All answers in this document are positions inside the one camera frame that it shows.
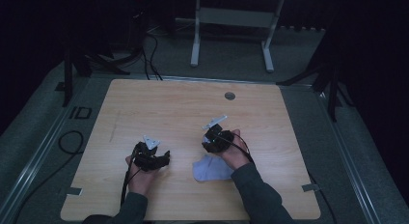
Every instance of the table top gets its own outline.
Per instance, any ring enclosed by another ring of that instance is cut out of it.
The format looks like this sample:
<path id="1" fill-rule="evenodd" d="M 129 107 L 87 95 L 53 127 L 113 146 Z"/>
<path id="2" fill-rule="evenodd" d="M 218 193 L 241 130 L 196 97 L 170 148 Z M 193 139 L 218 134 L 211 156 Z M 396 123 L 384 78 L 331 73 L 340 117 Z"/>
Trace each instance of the table top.
<path id="1" fill-rule="evenodd" d="M 225 98 L 225 93 L 235 99 Z M 148 81 L 112 81 L 87 148 L 61 211 L 65 220 L 91 214 L 115 215 L 120 209 L 125 157 L 143 135 L 158 139 L 157 155 L 171 151 L 171 163 L 158 173 L 149 194 L 146 220 L 246 220 L 232 180 L 198 182 L 192 164 L 212 118 L 227 115 L 223 129 L 240 129 L 265 182 L 283 197 L 294 219 L 317 219 L 320 210 L 280 89 L 275 85 Z"/>

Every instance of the table leg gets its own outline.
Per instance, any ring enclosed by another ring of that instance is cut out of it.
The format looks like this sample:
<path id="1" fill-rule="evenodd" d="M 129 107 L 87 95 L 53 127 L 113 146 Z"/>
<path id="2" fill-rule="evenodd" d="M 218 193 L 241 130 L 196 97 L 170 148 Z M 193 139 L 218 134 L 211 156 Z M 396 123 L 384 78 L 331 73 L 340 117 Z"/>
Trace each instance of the table leg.
<path id="1" fill-rule="evenodd" d="M 200 12 L 201 0 L 196 0 L 195 40 L 193 40 L 192 58 L 190 60 L 190 66 L 192 67 L 196 67 L 199 64 L 199 50 L 201 47 Z"/>
<path id="2" fill-rule="evenodd" d="M 283 7 L 283 4 L 284 4 L 284 0 L 279 0 L 276 12 L 274 13 L 274 17 L 271 21 L 271 26 L 270 26 L 270 31 L 268 33 L 268 37 L 265 41 L 261 42 L 262 54 L 264 55 L 265 69 L 269 72 L 272 72 L 274 70 L 273 61 L 271 59 L 271 53 L 270 53 L 270 44 L 271 44 L 271 40 L 273 39 L 274 31 L 276 30 L 276 27 L 277 27 L 277 22 L 279 21 L 280 12 Z"/>

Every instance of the metal frame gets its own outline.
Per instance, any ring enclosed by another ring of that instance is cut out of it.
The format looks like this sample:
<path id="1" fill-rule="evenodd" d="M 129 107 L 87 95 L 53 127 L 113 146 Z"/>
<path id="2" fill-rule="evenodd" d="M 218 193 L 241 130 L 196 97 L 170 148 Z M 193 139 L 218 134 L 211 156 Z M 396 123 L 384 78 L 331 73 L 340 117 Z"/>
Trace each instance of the metal frame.
<path id="1" fill-rule="evenodd" d="M 367 222 L 370 224 L 378 224 L 378 223 L 380 224 L 381 221 L 379 219 L 379 216 L 376 212 L 375 207 L 372 204 L 372 201 L 370 200 L 365 184 L 362 181 L 361 176 L 359 175 L 358 169 L 355 166 L 355 162 L 353 161 L 351 154 L 348 150 L 348 146 L 343 140 L 343 136 L 340 131 L 340 128 L 337 123 L 333 122 L 332 117 L 330 117 L 330 115 L 326 111 L 326 105 L 327 105 L 326 103 L 328 103 L 327 98 L 324 96 L 323 93 L 316 94 L 316 98 L 318 100 L 318 104 L 319 104 L 319 107 L 321 108 L 322 113 L 325 114 L 325 117 L 327 118 L 327 122 L 329 123 L 334 133 L 334 136 L 337 141 L 337 147 L 340 153 L 341 161 L 343 163 L 346 174 L 348 175 L 348 178 L 351 180 L 352 187 L 355 191 L 358 202 L 361 205 L 362 211 L 364 213 L 365 218 L 367 219 Z"/>
<path id="2" fill-rule="evenodd" d="M 201 23 L 214 23 L 237 25 L 247 27 L 269 28 L 268 37 L 261 42 L 261 50 L 264 56 L 265 68 L 268 72 L 274 70 L 270 53 L 270 44 L 280 17 L 284 0 L 279 0 L 275 13 L 249 12 L 238 10 L 226 10 L 201 7 L 201 0 L 196 0 L 195 39 L 193 40 L 192 58 L 190 65 L 196 67 L 199 64 L 201 47 L 200 25 Z"/>
<path id="3" fill-rule="evenodd" d="M 88 79 L 79 79 L 79 83 L 76 84 L 78 91 L 83 91 L 87 85 Z M 41 144 L 37 148 L 36 152 L 33 154 L 32 158 L 28 161 L 24 169 L 18 176 L 12 191 L 5 199 L 5 202 L 0 208 L 0 223 L 12 223 L 15 213 L 17 212 L 21 203 L 34 179 L 34 177 L 39 172 L 43 162 L 45 161 L 49 151 L 51 150 L 53 144 L 58 139 L 57 134 L 63 127 L 69 111 L 72 110 L 74 102 L 78 99 L 80 93 L 74 94 L 71 98 L 71 102 L 67 107 L 64 107 L 60 112 L 58 117 L 55 119 L 50 130 L 44 136 Z"/>

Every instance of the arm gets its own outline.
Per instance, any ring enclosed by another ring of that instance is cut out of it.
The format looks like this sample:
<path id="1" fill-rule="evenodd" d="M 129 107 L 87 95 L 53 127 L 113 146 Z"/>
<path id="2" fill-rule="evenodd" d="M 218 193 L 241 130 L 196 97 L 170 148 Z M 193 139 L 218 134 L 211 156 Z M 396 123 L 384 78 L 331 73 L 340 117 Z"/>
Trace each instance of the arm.
<path id="1" fill-rule="evenodd" d="M 245 144 L 238 137 L 240 130 L 234 130 L 232 133 L 233 143 L 247 151 Z M 230 146 L 219 155 L 234 170 L 232 179 L 252 223 L 294 223 L 282 205 L 280 194 L 262 180 L 255 164 L 251 163 L 242 151 L 235 146 Z"/>
<path id="2" fill-rule="evenodd" d="M 294 223 L 282 205 L 280 194 L 262 180 L 253 163 L 235 170 L 232 179 L 252 223 Z"/>
<path id="3" fill-rule="evenodd" d="M 107 224 L 143 223 L 145 213 L 148 207 L 148 198 L 146 195 L 149 192 L 150 185 L 153 183 L 158 170 L 139 171 L 139 168 L 130 162 L 130 156 L 126 158 L 126 163 L 130 167 L 129 177 L 131 180 L 128 184 L 129 193 L 121 206 L 120 212 L 115 217 L 109 219 Z"/>

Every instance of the wire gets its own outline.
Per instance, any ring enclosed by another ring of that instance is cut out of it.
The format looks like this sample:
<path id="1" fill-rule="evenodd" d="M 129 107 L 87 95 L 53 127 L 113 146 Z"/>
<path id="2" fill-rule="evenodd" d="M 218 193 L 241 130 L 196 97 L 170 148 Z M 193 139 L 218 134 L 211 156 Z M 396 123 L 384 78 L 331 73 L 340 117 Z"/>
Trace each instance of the wire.
<path id="1" fill-rule="evenodd" d="M 155 46 L 153 48 L 152 54 L 150 55 L 150 59 L 148 60 L 147 57 L 147 53 L 145 52 L 145 49 L 142 49 L 142 55 L 144 57 L 144 68 L 145 68 L 145 75 L 147 76 L 147 79 L 150 80 L 150 76 L 148 74 L 148 66 L 150 66 L 150 70 L 153 72 L 154 76 L 156 77 L 156 80 L 163 80 L 162 76 L 159 74 L 159 72 L 157 71 L 157 68 L 153 65 L 153 55 L 156 52 L 157 46 L 158 46 L 158 42 L 157 42 L 157 38 L 154 37 L 151 34 L 147 34 L 147 37 L 152 38 L 155 41 Z"/>
<path id="2" fill-rule="evenodd" d="M 137 175 L 139 173 L 139 171 L 141 171 L 141 169 L 138 169 L 138 171 L 136 171 L 136 173 L 133 174 L 132 177 L 130 177 L 130 179 L 128 180 L 128 182 L 126 184 L 130 183 L 130 181 L 132 181 L 132 179 L 135 177 L 135 175 Z"/>
<path id="3" fill-rule="evenodd" d="M 315 178 L 313 177 L 313 175 L 310 173 L 310 171 L 307 170 L 307 172 L 308 172 L 308 175 L 309 175 L 310 178 L 311 178 L 311 181 L 313 181 L 313 183 L 316 184 L 316 180 L 315 180 Z M 324 199 L 325 203 L 327 204 L 328 210 L 329 210 L 330 213 L 331 213 L 331 216 L 332 216 L 332 218 L 333 218 L 334 223 L 337 224 L 337 223 L 338 223 L 338 222 L 337 222 L 337 218 L 335 217 L 334 211 L 332 210 L 332 208 L 331 208 L 331 206 L 330 206 L 330 203 L 329 203 L 328 200 L 327 200 L 327 197 L 326 197 L 326 196 L 324 195 L 324 193 L 322 192 L 322 189 L 319 189 L 318 191 L 319 191 L 319 193 L 321 194 L 322 198 Z"/>
<path id="4" fill-rule="evenodd" d="M 236 133 L 233 133 L 233 135 L 237 136 L 237 137 L 244 143 L 244 145 L 246 146 L 247 152 L 250 153 L 250 149 L 249 149 L 249 147 L 247 146 L 246 141 L 244 141 L 244 139 L 241 138 L 241 136 L 239 136 L 239 135 L 236 134 Z"/>
<path id="5" fill-rule="evenodd" d="M 75 152 L 70 152 L 70 151 L 65 150 L 65 149 L 63 148 L 62 144 L 61 144 L 61 140 L 62 140 L 66 135 L 71 134 L 71 133 L 76 133 L 76 134 L 78 134 L 78 135 L 80 136 L 80 144 L 78 145 L 78 148 L 75 150 Z M 42 181 L 39 185 L 37 185 L 37 187 L 35 187 L 35 188 L 33 189 L 33 191 L 30 192 L 30 194 L 24 198 L 23 202 L 21 203 L 21 205 L 20 205 L 20 207 L 19 207 L 19 209 L 18 209 L 18 211 L 17 211 L 17 214 L 16 214 L 15 217 L 14 217 L 14 222 L 13 222 L 14 224 L 17 223 L 18 217 L 20 216 L 20 213 L 21 213 L 21 211 L 23 210 L 24 206 L 27 204 L 28 200 L 30 200 L 30 198 L 37 192 L 37 190 L 39 190 L 39 189 L 40 189 L 43 185 L 45 185 L 52 177 L 54 177 L 58 172 L 60 172 L 64 167 L 66 167 L 66 165 L 69 164 L 69 163 L 73 160 L 73 158 L 74 158 L 76 155 L 84 153 L 83 151 L 80 152 L 83 143 L 84 143 L 84 136 L 82 135 L 81 132 L 79 132 L 79 131 L 77 131 L 77 130 L 68 131 L 68 132 L 64 133 L 62 136 L 60 136 L 59 141 L 58 141 L 58 146 L 59 146 L 60 150 L 62 150 L 62 151 L 63 151 L 64 153 L 66 153 L 66 154 L 70 154 L 71 157 L 70 157 L 63 165 L 61 165 L 57 170 L 55 170 L 50 176 L 48 176 L 44 181 Z"/>

